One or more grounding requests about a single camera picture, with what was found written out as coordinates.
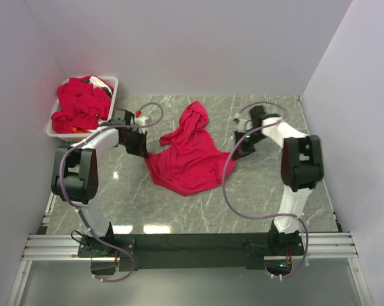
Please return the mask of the red t shirt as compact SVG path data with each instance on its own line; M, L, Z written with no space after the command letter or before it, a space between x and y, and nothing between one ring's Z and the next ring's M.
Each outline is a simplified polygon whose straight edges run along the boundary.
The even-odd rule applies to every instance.
M226 164L229 153L217 149L205 129L208 122L208 113L199 101L186 107L178 128L159 140L168 148L149 153L145 159L154 184L190 196L220 186L224 168L226 175L231 174L236 162Z

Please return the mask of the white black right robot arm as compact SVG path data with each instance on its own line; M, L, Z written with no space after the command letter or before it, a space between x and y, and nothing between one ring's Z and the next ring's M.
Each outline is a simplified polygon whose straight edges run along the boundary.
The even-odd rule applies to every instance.
M267 113L262 105L249 111L250 118L234 116L235 142L239 145L232 154L237 161L255 152L254 145L266 138L281 148L280 174L283 196L278 215L272 218L267 246L274 254L282 254L299 243L298 218L314 188L324 176L320 138L296 130L277 113Z

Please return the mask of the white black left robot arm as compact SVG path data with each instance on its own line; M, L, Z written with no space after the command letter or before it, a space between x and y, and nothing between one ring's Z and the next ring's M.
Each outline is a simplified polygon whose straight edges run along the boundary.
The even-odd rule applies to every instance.
M81 244L100 256L115 248L112 225L96 199L99 189L98 161L113 147L122 145L128 154L148 157L147 127L151 118L141 111L119 110L118 115L101 124L90 136L55 152L51 190L72 206L84 225Z

